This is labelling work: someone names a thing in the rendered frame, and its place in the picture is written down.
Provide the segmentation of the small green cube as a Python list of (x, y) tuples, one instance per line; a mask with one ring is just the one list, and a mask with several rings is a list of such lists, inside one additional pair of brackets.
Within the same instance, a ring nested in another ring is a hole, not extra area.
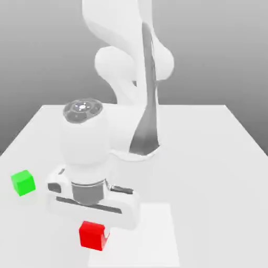
[(28, 170), (12, 175), (11, 180), (14, 190), (19, 196), (26, 195), (36, 189), (34, 178)]

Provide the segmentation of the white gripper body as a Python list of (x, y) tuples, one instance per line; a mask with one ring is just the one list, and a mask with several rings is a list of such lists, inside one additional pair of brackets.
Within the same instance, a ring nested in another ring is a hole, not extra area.
[(89, 221), (104, 225), (107, 228), (122, 228), (133, 230), (140, 217), (140, 196), (110, 192), (99, 203), (91, 206), (81, 205), (71, 199), (61, 197), (56, 193), (46, 194), (47, 210), (67, 219)]

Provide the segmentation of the small red cube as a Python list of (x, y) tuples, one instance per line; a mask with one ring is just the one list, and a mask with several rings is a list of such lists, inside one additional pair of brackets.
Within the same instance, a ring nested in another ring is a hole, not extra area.
[(82, 247), (103, 251), (108, 240), (104, 237), (105, 226), (95, 222), (83, 221), (79, 228), (80, 244)]

